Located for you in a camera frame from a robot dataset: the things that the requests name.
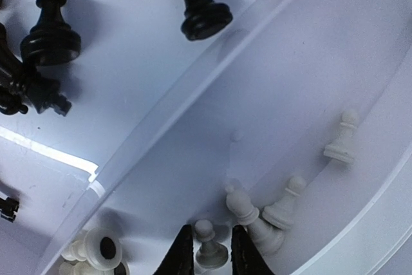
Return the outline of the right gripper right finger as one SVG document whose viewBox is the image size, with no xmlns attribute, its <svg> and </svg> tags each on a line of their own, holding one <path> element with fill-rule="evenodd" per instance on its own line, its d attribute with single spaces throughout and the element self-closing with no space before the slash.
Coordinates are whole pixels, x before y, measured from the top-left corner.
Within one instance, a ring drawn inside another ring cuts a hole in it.
<svg viewBox="0 0 412 275">
<path fill-rule="evenodd" d="M 274 275 L 241 225 L 232 228 L 231 264 L 235 275 Z"/>
</svg>

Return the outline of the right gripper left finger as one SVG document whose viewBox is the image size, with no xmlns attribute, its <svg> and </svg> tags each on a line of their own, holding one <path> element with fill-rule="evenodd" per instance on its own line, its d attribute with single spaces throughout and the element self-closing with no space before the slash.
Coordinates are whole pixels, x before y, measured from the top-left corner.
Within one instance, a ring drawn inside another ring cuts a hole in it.
<svg viewBox="0 0 412 275">
<path fill-rule="evenodd" d="M 154 275 L 194 275 L 192 227 L 185 224 L 180 229 Z"/>
</svg>

